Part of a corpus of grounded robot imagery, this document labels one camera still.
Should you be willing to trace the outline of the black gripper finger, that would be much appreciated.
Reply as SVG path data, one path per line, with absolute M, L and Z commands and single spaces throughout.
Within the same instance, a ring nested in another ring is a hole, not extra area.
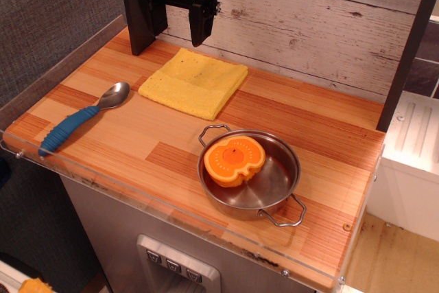
M 158 36 L 168 28 L 165 0 L 139 0 L 139 5 L 150 34 Z
M 200 46 L 211 35 L 216 15 L 217 0 L 190 0 L 189 25 L 194 47 Z

